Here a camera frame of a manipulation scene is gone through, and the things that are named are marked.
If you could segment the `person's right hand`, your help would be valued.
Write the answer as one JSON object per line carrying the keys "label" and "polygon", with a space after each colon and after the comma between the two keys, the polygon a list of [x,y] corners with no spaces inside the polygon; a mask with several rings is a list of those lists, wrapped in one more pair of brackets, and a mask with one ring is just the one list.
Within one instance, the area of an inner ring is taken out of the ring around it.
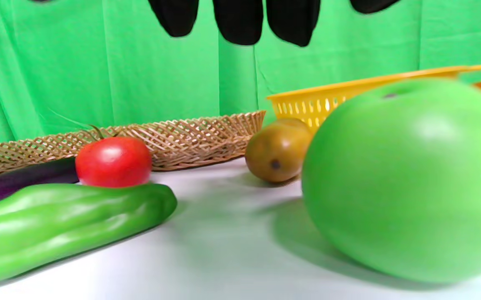
{"label": "person's right hand", "polygon": [[[197,0],[150,0],[149,5],[170,37],[181,38],[192,32]],[[320,0],[214,0],[212,5],[221,36],[242,46],[259,42],[263,21],[278,39],[308,46],[321,9]]]}

